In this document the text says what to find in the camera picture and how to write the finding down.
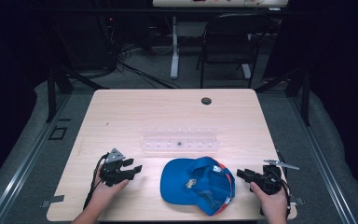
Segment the white desk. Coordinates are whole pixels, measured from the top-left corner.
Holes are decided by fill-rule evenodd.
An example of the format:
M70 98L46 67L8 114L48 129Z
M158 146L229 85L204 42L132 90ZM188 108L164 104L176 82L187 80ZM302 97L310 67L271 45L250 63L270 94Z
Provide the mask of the white desk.
M154 7L286 7L288 0L153 0ZM179 50L177 42L177 21L173 17L172 21L172 65L171 79L178 78ZM247 64L242 65L245 77L250 77L250 69Z
M201 103L203 97L212 100ZM217 150L147 151L142 145L148 127L212 128ZM143 165L101 215L104 221L255 220L260 204L249 184L236 177L236 197L225 211L207 217L196 206L166 203L159 193L164 165L175 158L211 156L236 176L237 169L262 173L264 159L277 160L269 128L252 90L103 90L96 91L79 130L52 203L50 221L73 220L83 208L98 159L115 147L133 166ZM289 218L296 216L293 206Z

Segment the chair backrest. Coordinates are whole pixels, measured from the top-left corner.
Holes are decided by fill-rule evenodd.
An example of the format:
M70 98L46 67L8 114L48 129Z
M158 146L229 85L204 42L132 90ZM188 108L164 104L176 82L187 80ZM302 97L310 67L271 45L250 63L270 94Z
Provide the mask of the chair backrest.
M205 34L263 34L269 28L270 23L270 17L263 14L222 14L207 23Z

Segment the person's arm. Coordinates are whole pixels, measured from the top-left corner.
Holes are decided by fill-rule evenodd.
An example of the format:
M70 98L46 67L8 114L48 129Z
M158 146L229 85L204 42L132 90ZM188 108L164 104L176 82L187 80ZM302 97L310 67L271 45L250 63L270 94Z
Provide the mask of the person's arm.
M269 224L286 224L287 198L284 189L278 193L267 195L255 182L251 182L251 189L261 202L263 213Z
M120 183L108 187L104 183L100 183L101 178L99 178L99 174L97 174L97 178L94 184L97 184L97 188L95 188L92 193L91 200L87 207L75 218L72 222L74 224L89 224L95 223L98 220L98 217L105 210L105 208L112 202L115 195L124 189L129 180L123 180Z

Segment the blue cap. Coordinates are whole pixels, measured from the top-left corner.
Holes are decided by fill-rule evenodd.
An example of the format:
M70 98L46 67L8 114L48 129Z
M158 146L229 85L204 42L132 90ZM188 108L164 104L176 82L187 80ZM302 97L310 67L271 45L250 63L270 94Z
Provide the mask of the blue cap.
M175 159L162 171L160 193L168 203L196 205L208 216L223 211L235 196L235 179L211 157Z

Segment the black chair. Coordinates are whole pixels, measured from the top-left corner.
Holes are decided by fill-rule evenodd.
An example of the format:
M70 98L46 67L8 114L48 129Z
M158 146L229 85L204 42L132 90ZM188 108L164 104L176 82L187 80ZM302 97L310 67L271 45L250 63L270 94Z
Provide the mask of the black chair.
M223 14L206 24L202 36L200 87L203 88L204 64L251 64L248 88L252 85L261 39L271 19L262 14Z

